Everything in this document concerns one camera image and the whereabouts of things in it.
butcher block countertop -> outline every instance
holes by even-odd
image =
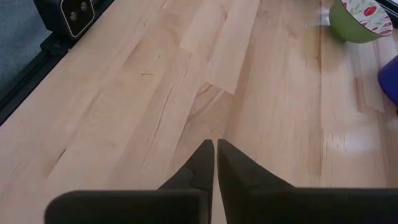
[[[156,189],[225,138],[305,187],[397,187],[377,71],[398,34],[345,44],[333,0],[115,0],[0,127],[0,223],[76,189]],[[225,223],[215,180],[213,223]]]

wooden table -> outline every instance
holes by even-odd
[[[0,127],[0,223],[40,223],[70,190],[156,189],[204,139],[296,186],[396,187],[376,74],[398,35],[341,43],[331,2],[115,0]]]

gray floor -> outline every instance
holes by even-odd
[[[33,0],[0,0],[0,89],[39,52],[49,36]]]

blue object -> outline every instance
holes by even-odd
[[[390,100],[398,105],[398,56],[380,70],[379,83]]]

green bowl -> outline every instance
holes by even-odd
[[[392,22],[375,0],[335,0],[329,13],[332,32],[342,40],[366,43],[392,34]]]

